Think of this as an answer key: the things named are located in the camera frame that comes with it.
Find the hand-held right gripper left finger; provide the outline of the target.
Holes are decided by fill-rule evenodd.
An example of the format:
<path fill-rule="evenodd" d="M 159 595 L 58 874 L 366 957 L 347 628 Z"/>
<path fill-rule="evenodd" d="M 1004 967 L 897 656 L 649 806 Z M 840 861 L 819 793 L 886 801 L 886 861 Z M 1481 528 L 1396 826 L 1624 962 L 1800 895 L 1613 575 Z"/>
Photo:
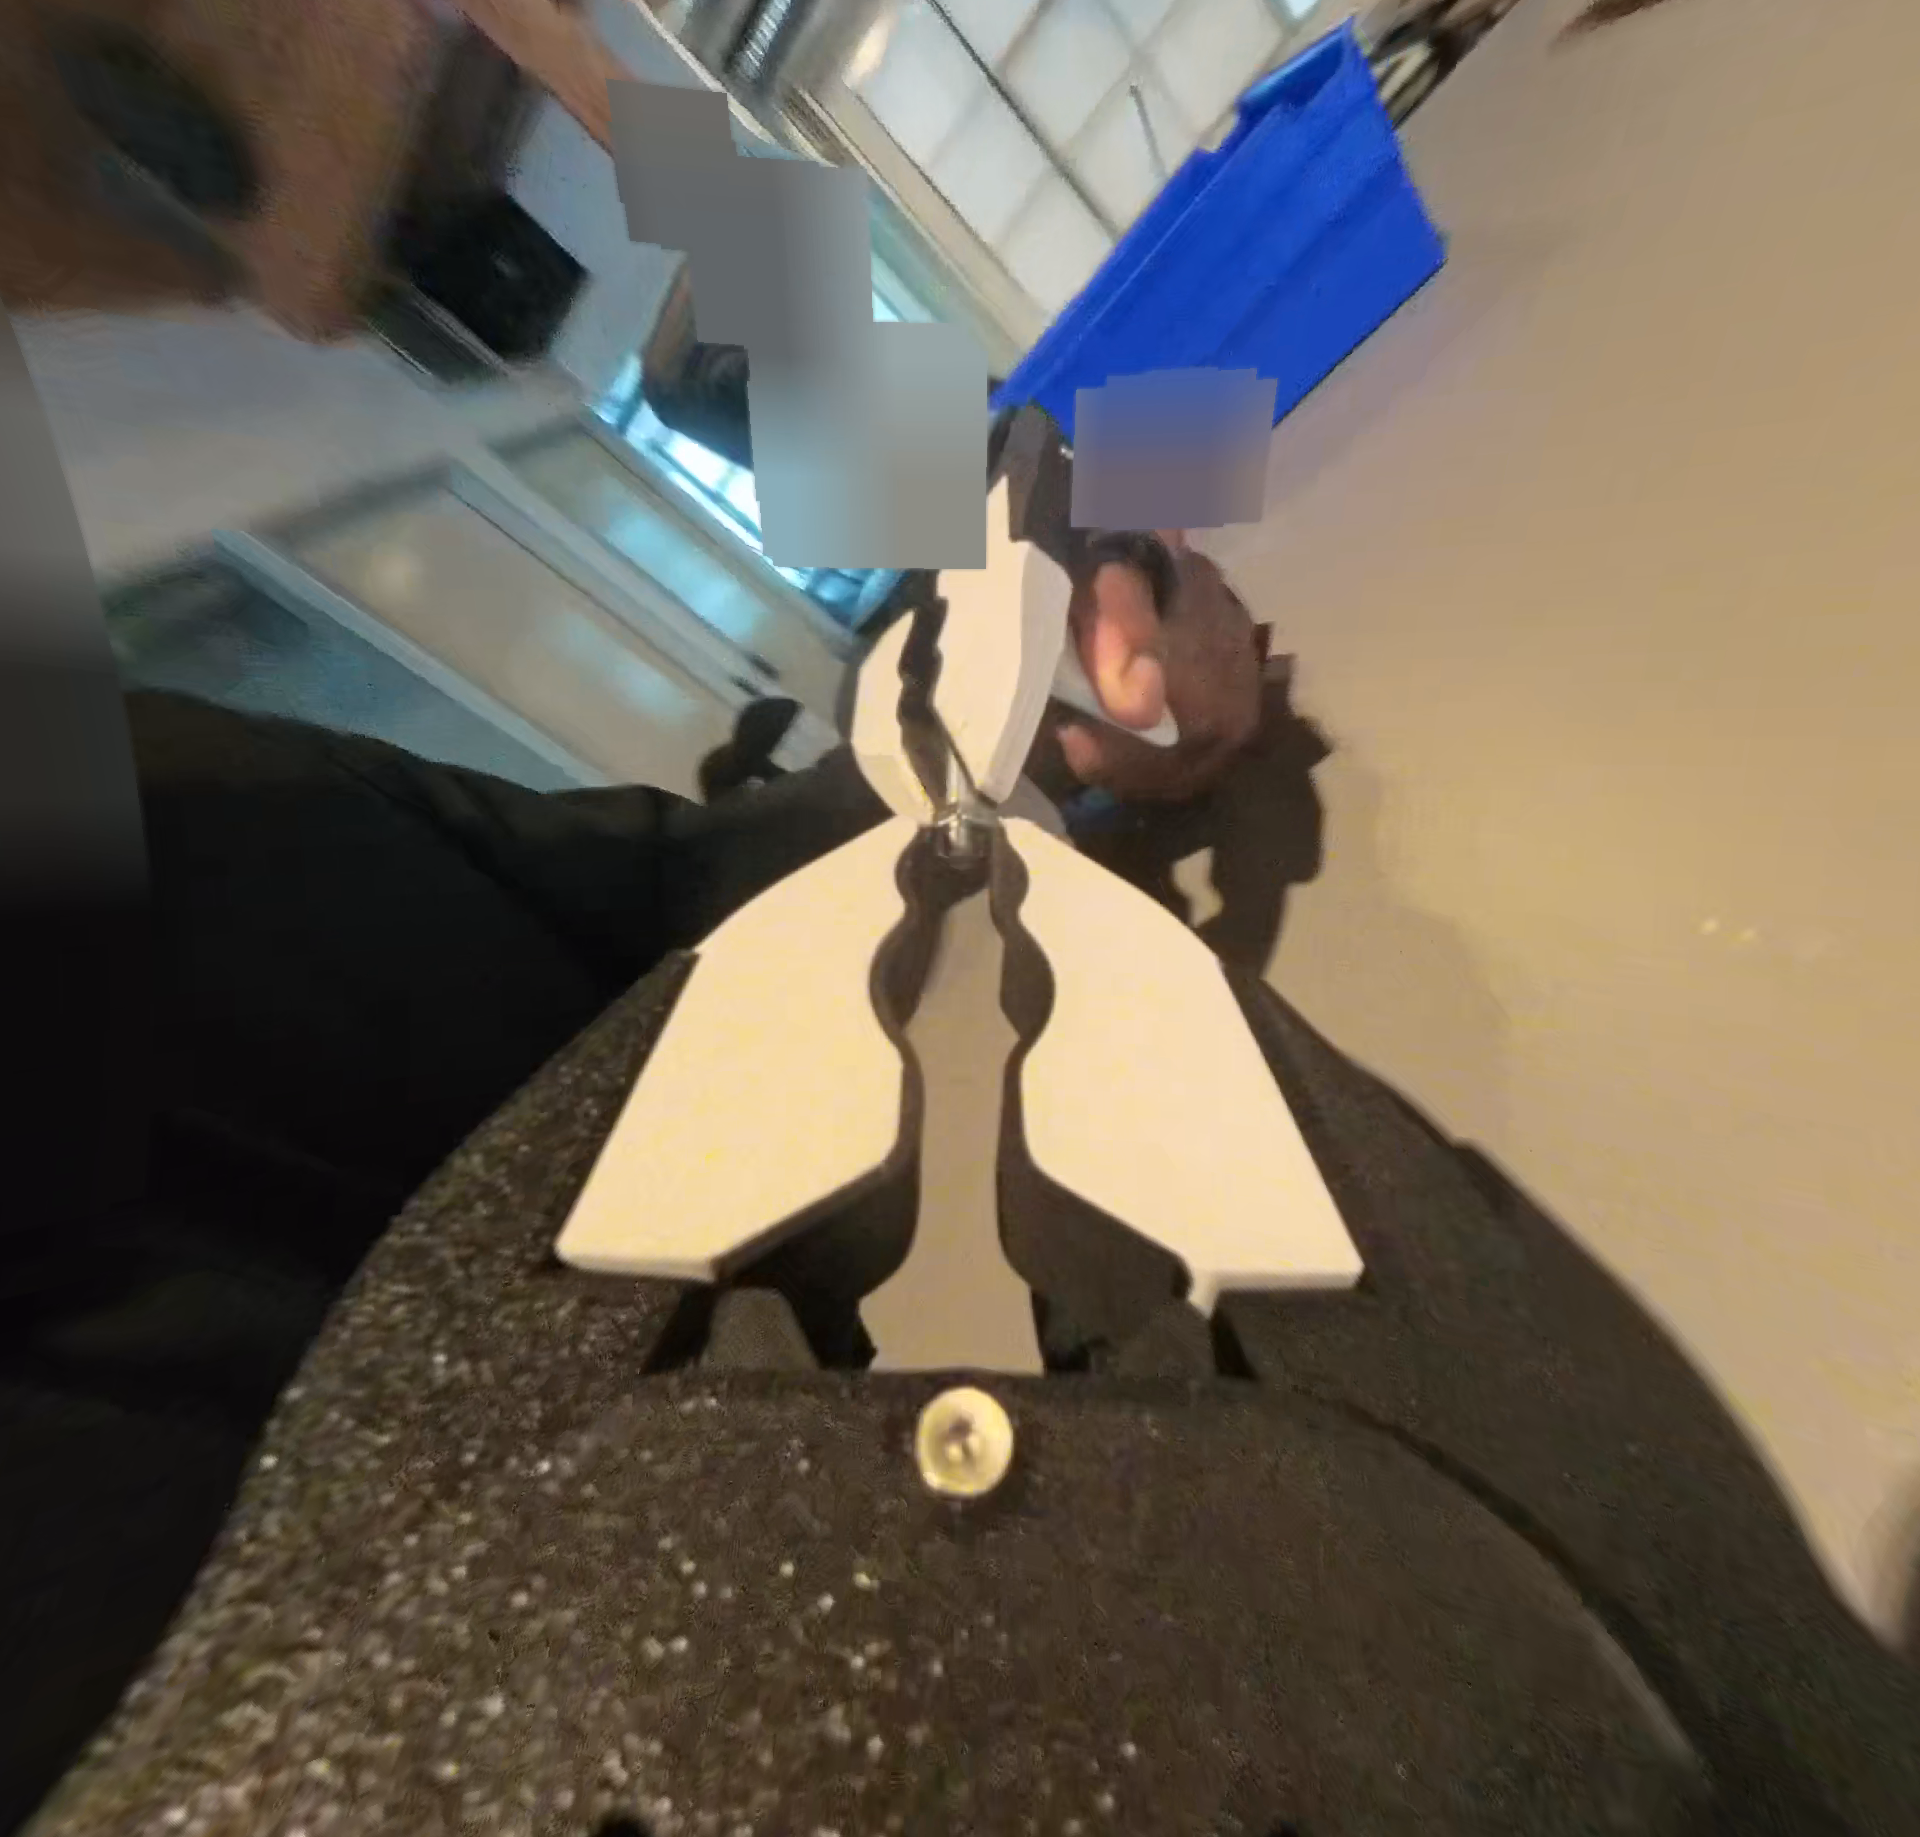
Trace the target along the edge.
<path fill-rule="evenodd" d="M 936 939 L 902 891 L 917 829 L 886 821 L 742 905 L 673 1008 L 566 1216 L 572 1270 L 769 1294 L 824 1366 L 922 1210 L 926 1086 L 907 1025 Z"/>

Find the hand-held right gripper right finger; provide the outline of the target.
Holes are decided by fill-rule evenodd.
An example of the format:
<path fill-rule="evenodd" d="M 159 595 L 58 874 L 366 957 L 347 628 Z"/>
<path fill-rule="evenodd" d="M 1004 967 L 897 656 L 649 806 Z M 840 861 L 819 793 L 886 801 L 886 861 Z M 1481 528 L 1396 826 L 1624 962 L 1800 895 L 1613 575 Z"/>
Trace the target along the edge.
<path fill-rule="evenodd" d="M 1357 1291 L 1361 1249 L 1211 950 L 1026 821 L 995 844 L 990 912 L 1013 1037 L 997 1224 L 1044 1346 Z"/>

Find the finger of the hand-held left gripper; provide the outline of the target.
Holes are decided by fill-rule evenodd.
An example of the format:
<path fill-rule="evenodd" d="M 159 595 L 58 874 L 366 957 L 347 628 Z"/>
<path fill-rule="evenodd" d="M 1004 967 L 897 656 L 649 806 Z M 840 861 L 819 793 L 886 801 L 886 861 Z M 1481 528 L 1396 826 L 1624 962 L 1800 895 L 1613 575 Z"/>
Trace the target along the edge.
<path fill-rule="evenodd" d="M 944 729 L 931 700 L 938 666 L 933 612 L 902 612 L 855 677 L 853 757 L 874 794 L 911 821 L 944 812 Z"/>
<path fill-rule="evenodd" d="M 1026 767 L 1064 663 L 1073 584 L 1044 550 L 942 573 L 931 712 L 969 791 L 1004 806 Z"/>

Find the person's left hand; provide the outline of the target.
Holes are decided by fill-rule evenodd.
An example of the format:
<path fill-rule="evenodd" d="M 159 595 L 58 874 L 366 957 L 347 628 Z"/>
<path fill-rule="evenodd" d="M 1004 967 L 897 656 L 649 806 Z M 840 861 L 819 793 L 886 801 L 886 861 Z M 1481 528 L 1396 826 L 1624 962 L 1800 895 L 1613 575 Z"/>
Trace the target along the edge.
<path fill-rule="evenodd" d="M 1163 539 L 1167 600 L 1125 558 L 1076 581 L 1070 629 L 1101 718 L 1054 724 L 1079 787 L 1145 804 L 1208 793 L 1253 740 L 1262 699 L 1247 605 L 1206 553 Z"/>

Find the blue plastic bin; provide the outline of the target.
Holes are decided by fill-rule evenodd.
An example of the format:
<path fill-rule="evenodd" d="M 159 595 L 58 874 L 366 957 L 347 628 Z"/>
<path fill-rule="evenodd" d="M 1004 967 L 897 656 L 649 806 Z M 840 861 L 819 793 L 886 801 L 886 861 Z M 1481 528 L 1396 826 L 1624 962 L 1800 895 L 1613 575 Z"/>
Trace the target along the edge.
<path fill-rule="evenodd" d="M 1352 21 L 1246 89 L 998 385 L 1073 431 L 1115 374 L 1251 370 L 1273 422 L 1446 263 Z"/>

